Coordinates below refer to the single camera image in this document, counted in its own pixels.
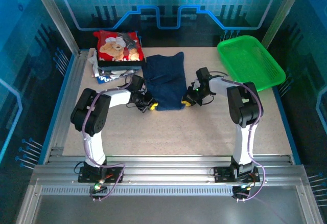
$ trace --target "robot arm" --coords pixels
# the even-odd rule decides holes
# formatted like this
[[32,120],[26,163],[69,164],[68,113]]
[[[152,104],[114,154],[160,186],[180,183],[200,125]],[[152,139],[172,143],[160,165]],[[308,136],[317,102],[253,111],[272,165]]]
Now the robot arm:
[[[207,68],[196,72],[195,82],[188,88],[184,100],[190,106],[202,105],[208,95],[221,95],[228,98],[229,114],[236,125],[236,143],[231,157],[231,169],[234,179],[253,172],[254,165],[249,154],[253,151],[253,135],[257,125],[252,125],[259,115],[259,106],[253,96],[242,86],[227,82],[223,76],[212,76]],[[254,83],[244,83],[259,98]],[[252,125],[252,136],[249,141],[249,130]]]
[[[150,93],[141,91],[143,84],[144,79],[134,75],[130,85],[126,89],[109,90],[100,95],[96,101],[85,126],[87,147],[85,149],[89,152],[90,156],[86,157],[85,162],[89,166],[89,170],[95,174],[101,174],[101,169],[98,165],[106,164],[106,156],[102,147],[101,130],[105,125],[109,108],[134,103],[144,113],[155,103]],[[89,88],[83,91],[71,115],[71,122],[75,125],[76,130],[82,131],[86,114],[97,94],[96,91]]]

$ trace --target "navy blue cloth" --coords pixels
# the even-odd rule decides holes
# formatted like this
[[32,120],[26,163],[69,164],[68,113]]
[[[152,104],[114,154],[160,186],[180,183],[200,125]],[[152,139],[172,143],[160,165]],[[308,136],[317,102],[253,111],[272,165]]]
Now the navy blue cloth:
[[186,93],[184,53],[174,56],[153,55],[147,57],[142,67],[147,90],[158,102],[157,110],[180,110]]

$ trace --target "folded clothing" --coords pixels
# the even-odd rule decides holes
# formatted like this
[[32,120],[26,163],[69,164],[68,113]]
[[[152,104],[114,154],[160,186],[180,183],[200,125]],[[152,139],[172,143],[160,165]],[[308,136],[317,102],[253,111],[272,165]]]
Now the folded clothing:
[[186,93],[184,53],[147,57],[142,67],[147,90],[158,102],[157,110],[180,110]]
[[104,71],[98,67],[97,52],[94,51],[93,56],[87,59],[92,63],[94,77],[99,84],[112,81],[114,79],[125,77],[136,73],[137,70],[119,70],[119,71]]
[[98,65],[103,70],[140,69],[144,54],[136,32],[96,31]]

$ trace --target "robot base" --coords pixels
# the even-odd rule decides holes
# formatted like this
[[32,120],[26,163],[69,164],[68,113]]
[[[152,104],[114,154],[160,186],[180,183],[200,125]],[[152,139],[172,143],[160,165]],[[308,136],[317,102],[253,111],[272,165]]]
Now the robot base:
[[238,183],[259,183],[260,176],[258,168],[254,167],[252,172],[249,172],[246,175],[235,178],[233,175],[233,170],[231,167],[214,167],[214,177],[215,183],[228,183],[228,182],[238,182]]
[[[79,183],[98,183],[99,180],[105,179],[105,183],[115,183],[119,174],[122,172],[123,167],[114,167],[114,168],[99,168],[92,167],[84,162],[84,166],[80,168],[78,174]],[[118,181],[121,183],[123,181],[123,176]]]

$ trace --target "green led light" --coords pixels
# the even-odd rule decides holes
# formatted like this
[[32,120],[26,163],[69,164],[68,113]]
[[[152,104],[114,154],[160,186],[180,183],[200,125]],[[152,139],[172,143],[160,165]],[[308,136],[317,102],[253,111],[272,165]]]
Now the green led light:
[[99,184],[95,184],[94,185],[94,190],[97,190],[98,191],[98,190],[100,190],[100,188],[101,188],[101,186]]

